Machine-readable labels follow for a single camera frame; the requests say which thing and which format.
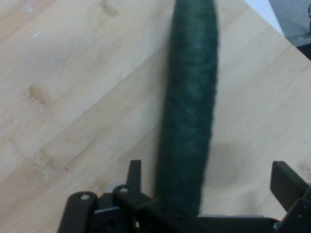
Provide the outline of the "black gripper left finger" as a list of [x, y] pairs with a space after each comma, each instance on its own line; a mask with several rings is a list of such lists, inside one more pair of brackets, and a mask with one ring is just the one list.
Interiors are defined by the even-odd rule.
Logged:
[[139, 208], [150, 201], [141, 192], [141, 161], [132, 160], [127, 179], [100, 197], [84, 191], [70, 195], [58, 227], [60, 233], [150, 233]]

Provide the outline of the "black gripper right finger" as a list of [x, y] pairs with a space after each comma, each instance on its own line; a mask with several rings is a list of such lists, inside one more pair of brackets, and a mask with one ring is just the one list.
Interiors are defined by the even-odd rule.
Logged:
[[284, 161], [274, 161], [270, 190], [286, 211], [277, 224], [277, 233], [309, 233], [311, 231], [311, 185]]

